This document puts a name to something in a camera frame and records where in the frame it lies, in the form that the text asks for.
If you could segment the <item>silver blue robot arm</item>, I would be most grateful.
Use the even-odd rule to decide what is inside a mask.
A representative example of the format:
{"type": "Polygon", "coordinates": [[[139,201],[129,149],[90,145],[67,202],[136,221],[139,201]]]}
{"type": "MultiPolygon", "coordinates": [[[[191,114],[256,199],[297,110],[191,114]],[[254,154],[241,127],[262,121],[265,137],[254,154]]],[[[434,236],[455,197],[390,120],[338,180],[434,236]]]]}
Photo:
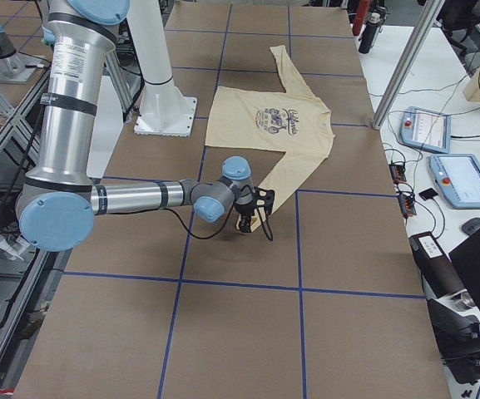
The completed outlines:
{"type": "Polygon", "coordinates": [[[173,81],[160,8],[155,1],[54,1],[48,28],[55,44],[37,165],[25,178],[16,203],[22,236],[39,249],[72,249],[91,233],[100,214],[133,214],[190,205],[212,223],[226,210],[240,213],[246,231],[255,207],[247,160],[225,160],[221,177],[96,185],[87,175],[92,131],[106,58],[117,28],[127,22],[144,80],[143,111],[136,131],[188,135],[196,100],[173,81]]]}

